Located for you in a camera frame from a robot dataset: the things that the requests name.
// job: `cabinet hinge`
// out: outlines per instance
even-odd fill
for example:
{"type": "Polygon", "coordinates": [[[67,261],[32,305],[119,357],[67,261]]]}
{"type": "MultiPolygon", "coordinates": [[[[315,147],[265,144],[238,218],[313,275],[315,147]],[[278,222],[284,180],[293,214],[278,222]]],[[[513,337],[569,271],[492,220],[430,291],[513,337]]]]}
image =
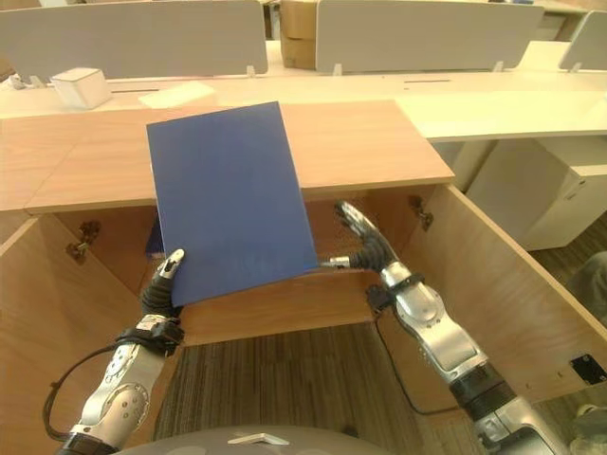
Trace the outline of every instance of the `cabinet hinge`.
{"type": "Polygon", "coordinates": [[[434,221],[434,215],[429,211],[424,211],[424,201],[419,196],[409,196],[409,207],[414,211],[419,221],[421,221],[421,227],[424,230],[428,230],[434,221]]]}
{"type": "Polygon", "coordinates": [[[65,252],[78,264],[83,264],[86,260],[86,250],[95,242],[101,223],[99,221],[85,221],[80,225],[80,242],[77,244],[68,244],[65,247],[65,252]]]}

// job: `blue folder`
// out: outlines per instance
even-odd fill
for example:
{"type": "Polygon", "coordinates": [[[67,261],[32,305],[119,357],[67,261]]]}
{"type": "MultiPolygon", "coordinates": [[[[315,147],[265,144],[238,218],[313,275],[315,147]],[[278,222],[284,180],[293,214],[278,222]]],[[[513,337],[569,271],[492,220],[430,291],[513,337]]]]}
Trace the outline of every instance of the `blue folder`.
{"type": "Polygon", "coordinates": [[[277,102],[147,127],[174,306],[301,275],[317,257],[277,102]]]}

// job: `open cabinet door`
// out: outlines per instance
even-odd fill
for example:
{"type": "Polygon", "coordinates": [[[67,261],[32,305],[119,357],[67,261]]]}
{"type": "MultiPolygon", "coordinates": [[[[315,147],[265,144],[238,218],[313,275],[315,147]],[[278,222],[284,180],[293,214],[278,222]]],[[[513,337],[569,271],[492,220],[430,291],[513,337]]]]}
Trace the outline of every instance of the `open cabinet door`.
{"type": "MultiPolygon", "coordinates": [[[[582,355],[607,369],[607,329],[466,196],[437,186],[424,210],[432,225],[418,226],[397,253],[518,394],[539,401],[587,387],[569,364],[582,355]]],[[[394,317],[379,327],[413,401],[423,410],[454,405],[394,317]]]]}
{"type": "MultiPolygon", "coordinates": [[[[65,253],[74,242],[46,215],[25,221],[0,246],[0,453],[54,453],[60,443],[46,436],[41,417],[50,383],[141,317],[136,296],[90,251],[84,264],[65,253]]],[[[85,363],[64,383],[51,416],[56,429],[78,422],[108,359],[85,363]]],[[[151,413],[135,441],[151,440],[151,413]]]]}

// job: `gray partition panel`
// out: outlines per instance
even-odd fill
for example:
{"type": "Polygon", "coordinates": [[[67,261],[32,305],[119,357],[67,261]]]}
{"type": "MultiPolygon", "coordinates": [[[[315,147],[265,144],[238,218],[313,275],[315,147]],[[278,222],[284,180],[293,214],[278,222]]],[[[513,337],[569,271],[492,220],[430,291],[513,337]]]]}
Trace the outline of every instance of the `gray partition panel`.
{"type": "Polygon", "coordinates": [[[607,69],[607,11],[590,11],[581,20],[559,67],[607,69]]]}
{"type": "Polygon", "coordinates": [[[516,66],[542,20],[523,5],[321,0],[316,67],[330,72],[516,66]]]}
{"type": "Polygon", "coordinates": [[[22,76],[76,66],[108,79],[267,72],[255,0],[74,5],[0,12],[0,54],[22,76]]]}

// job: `black cable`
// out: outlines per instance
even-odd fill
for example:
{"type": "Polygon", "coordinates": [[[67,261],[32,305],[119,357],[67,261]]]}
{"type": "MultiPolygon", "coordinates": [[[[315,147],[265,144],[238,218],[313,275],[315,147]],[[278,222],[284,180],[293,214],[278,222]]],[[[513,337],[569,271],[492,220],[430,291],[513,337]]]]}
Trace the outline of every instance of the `black cable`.
{"type": "Polygon", "coordinates": [[[398,380],[398,385],[400,386],[400,389],[402,390],[402,394],[405,395],[405,398],[407,399],[409,406],[411,406],[411,409],[414,410],[414,412],[419,415],[426,415],[426,416],[436,415],[436,414],[446,414],[448,412],[460,410],[460,408],[458,408],[457,406],[453,406],[452,408],[437,409],[437,410],[421,410],[420,408],[418,408],[412,401],[411,396],[409,396],[409,394],[407,393],[405,384],[402,382],[400,374],[398,373],[398,368],[396,367],[396,364],[393,361],[392,356],[390,355],[390,350],[388,349],[386,340],[384,339],[383,335],[381,334],[381,331],[379,330],[379,326],[377,325],[377,320],[375,321],[375,325],[376,325],[377,333],[379,334],[379,339],[381,340],[381,344],[383,344],[383,347],[386,350],[386,353],[388,354],[388,358],[390,359],[390,364],[392,365],[392,369],[395,372],[396,379],[398,380]]]}
{"type": "Polygon", "coordinates": [[[116,348],[118,346],[119,346],[119,343],[114,343],[114,344],[105,346],[104,348],[98,349],[97,351],[92,352],[91,354],[89,354],[85,358],[83,358],[82,360],[80,360],[77,363],[75,363],[74,365],[72,365],[64,373],[64,375],[61,376],[61,378],[57,382],[52,382],[50,384],[50,393],[48,394],[48,397],[46,398],[46,401],[45,401],[45,405],[42,409],[42,420],[45,424],[46,434],[50,438],[54,439],[55,441],[67,441],[67,439],[69,438],[69,433],[57,431],[50,424],[50,413],[53,409],[53,404],[55,403],[55,398],[57,397],[57,393],[59,393],[59,389],[61,388],[61,386],[67,379],[67,377],[70,376],[71,373],[74,370],[76,370],[78,367],[80,367],[86,360],[90,360],[91,358],[93,358],[97,355],[103,354],[103,353],[108,353],[110,351],[114,351],[114,350],[116,350],[116,348]]]}

